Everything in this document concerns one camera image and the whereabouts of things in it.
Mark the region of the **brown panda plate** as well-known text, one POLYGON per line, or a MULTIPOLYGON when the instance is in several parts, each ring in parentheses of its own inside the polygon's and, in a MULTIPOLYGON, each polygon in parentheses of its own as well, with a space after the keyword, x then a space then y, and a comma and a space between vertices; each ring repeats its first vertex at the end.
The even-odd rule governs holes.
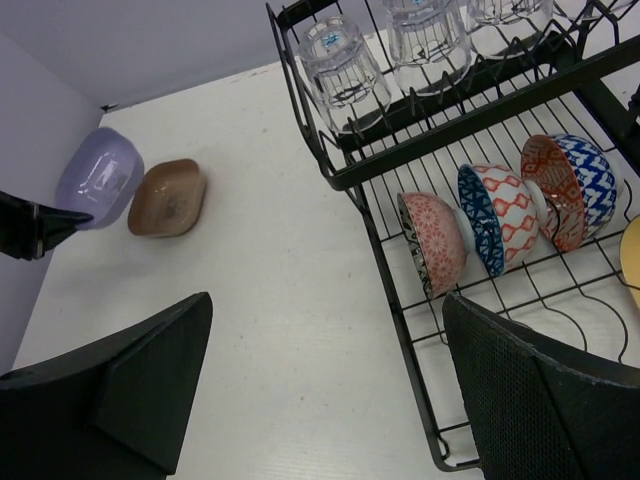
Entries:
POLYGON ((137 189, 127 226, 139 237, 178 237, 199 219, 207 178, 193 159, 178 159, 152 167, 137 189))

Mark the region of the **blue lattice red-white bowl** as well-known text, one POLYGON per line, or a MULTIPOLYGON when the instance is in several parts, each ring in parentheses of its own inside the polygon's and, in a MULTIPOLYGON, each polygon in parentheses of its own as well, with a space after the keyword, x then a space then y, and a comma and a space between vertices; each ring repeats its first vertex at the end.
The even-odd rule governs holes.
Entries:
POLYGON ((498 277, 523 262, 548 219, 538 185, 503 165, 465 164, 457 186, 487 273, 498 277))

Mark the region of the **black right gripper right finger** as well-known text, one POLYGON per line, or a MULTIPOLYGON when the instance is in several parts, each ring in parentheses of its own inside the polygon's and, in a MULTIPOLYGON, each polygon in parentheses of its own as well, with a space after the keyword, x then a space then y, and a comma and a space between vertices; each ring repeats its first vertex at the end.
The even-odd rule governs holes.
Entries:
POLYGON ((639 370, 459 294, 443 320, 487 479, 636 479, 639 370))

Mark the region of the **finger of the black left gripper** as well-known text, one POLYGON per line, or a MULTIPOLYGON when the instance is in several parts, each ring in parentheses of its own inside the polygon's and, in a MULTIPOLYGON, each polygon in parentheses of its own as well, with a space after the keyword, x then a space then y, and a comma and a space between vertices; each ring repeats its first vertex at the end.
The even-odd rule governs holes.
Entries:
POLYGON ((57 209, 1 192, 1 252, 39 260, 93 220, 87 213, 57 209))

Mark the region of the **pink floral-inside bowl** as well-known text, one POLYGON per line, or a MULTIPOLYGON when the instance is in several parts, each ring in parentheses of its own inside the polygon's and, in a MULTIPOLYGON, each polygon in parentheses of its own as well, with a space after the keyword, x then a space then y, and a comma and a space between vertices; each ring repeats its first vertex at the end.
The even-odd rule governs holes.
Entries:
POLYGON ((427 300, 454 289, 475 237, 464 212, 427 192, 397 195, 404 238, 427 300))

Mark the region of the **purple panda plate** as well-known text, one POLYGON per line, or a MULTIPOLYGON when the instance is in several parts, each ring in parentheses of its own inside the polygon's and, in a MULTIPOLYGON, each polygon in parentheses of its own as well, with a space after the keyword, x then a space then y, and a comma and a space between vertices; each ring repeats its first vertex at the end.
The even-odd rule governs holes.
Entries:
POLYGON ((54 206, 92 217, 79 230, 113 224, 140 186, 145 174, 141 154, 116 130, 101 127, 85 137, 56 186, 54 206))

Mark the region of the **clear glass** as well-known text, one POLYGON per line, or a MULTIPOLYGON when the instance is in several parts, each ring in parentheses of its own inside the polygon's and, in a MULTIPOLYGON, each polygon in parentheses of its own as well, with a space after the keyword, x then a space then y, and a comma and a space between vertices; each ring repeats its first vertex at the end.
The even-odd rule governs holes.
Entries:
POLYGON ((330 130, 361 133, 383 118, 390 87, 357 24, 345 15, 308 28, 299 56, 314 103, 330 130))
POLYGON ((387 35, 400 90, 433 96, 468 73, 472 53, 456 1, 386 1, 387 35))
POLYGON ((469 1, 466 30, 471 49, 485 59, 513 58, 549 33, 552 1, 469 1))

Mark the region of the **yellow panda plate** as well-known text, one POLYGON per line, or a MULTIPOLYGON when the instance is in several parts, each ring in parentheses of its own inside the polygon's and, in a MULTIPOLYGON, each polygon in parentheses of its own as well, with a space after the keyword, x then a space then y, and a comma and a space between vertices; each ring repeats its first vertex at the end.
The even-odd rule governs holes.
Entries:
POLYGON ((639 303, 640 274, 640 217, 636 216, 628 224, 620 241, 619 258, 624 282, 636 303, 639 303))

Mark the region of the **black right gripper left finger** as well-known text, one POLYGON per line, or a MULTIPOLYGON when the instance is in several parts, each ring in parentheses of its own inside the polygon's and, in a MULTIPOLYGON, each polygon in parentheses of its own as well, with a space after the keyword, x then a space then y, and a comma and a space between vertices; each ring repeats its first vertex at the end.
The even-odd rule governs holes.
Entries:
POLYGON ((175 474, 213 319, 206 292, 1 377, 4 479, 175 474))

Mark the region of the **orange blue patterned bowl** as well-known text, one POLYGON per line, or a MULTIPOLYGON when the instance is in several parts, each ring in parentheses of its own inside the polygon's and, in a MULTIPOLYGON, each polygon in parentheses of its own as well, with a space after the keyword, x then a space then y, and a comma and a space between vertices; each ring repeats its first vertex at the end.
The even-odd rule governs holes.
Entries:
POLYGON ((576 250, 609 226, 622 187, 617 168, 593 142, 569 133, 533 135, 520 170, 544 195, 542 232, 558 250, 576 250))

